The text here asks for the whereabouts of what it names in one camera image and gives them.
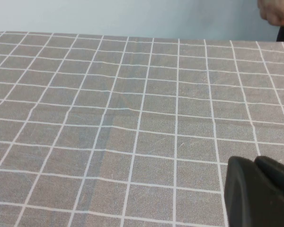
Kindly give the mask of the person's right hand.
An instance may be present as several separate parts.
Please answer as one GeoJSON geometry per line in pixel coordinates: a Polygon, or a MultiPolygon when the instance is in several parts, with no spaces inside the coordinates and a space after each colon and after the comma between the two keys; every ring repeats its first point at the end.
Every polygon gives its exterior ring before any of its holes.
{"type": "Polygon", "coordinates": [[[273,26],[284,26],[284,0],[258,0],[260,16],[273,26]]]}

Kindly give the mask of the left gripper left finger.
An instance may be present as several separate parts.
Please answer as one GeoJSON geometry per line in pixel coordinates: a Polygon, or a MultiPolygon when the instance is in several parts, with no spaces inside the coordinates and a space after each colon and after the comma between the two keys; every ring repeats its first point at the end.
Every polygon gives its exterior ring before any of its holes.
{"type": "Polygon", "coordinates": [[[224,200],[231,227],[284,227],[284,194],[254,160],[228,160],[224,200]]]}

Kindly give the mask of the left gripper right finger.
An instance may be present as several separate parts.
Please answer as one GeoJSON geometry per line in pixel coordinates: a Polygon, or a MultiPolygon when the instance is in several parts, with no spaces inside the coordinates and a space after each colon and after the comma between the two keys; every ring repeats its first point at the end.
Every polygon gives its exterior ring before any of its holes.
{"type": "Polygon", "coordinates": [[[254,162],[272,184],[284,194],[284,165],[267,156],[258,156],[254,162]]]}

